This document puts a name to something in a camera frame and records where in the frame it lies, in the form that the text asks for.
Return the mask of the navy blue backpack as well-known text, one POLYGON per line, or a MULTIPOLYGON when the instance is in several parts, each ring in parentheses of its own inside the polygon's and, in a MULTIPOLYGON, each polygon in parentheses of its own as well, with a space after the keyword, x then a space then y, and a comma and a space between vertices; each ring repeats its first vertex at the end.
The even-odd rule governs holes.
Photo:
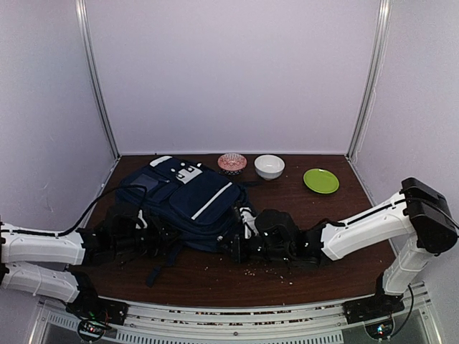
POLYGON ((244 240, 238 209, 251 208, 245 185, 202 163, 173 156, 156 158, 125 177, 115 200, 139 207, 144 218, 164 229, 167 260, 147 276, 148 286, 163 268, 175 264, 184 247, 224 253, 226 236, 239 234, 244 240))

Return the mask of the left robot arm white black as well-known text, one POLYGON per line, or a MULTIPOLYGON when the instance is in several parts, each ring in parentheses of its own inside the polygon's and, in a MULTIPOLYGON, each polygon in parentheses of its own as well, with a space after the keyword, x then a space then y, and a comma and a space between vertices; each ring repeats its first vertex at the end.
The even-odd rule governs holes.
POLYGON ((115 216, 93 228, 65 232, 5 224, 1 230, 1 288, 52 297, 96 318, 103 312, 103 302, 90 278, 42 264, 98 266, 125 253, 156 253, 163 237, 164 229, 141 214, 115 216))

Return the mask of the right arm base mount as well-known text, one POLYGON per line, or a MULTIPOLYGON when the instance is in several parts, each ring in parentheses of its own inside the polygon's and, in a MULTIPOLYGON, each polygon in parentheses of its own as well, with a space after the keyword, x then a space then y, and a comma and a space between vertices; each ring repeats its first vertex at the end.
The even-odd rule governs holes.
POLYGON ((400 296, 386 295, 346 301, 342 306, 347 323, 364 323, 367 335, 375 340, 386 340, 392 335, 393 314, 404 310, 400 296))

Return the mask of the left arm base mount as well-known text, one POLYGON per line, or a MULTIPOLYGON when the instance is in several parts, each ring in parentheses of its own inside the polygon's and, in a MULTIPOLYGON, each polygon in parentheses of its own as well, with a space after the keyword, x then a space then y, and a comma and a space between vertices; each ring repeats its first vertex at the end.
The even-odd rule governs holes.
POLYGON ((129 308, 125 302, 100 297, 78 297, 62 304, 79 320, 76 331, 84 343, 95 343, 112 333, 115 325, 123 325, 129 308))

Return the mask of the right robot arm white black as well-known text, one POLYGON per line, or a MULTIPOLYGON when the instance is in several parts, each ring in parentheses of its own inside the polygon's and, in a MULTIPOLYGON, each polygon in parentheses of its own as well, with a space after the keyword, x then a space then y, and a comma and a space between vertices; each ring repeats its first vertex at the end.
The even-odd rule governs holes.
POLYGON ((239 227, 217 238, 218 247, 236 262, 249 257, 314 269, 392 237, 407 236, 395 261, 377 280, 368 311, 383 316, 434 257, 458 242, 458 224, 446 198, 414 177, 379 205, 340 221, 323 219, 300 230, 287 212, 266 209, 254 215, 240 208, 239 227))

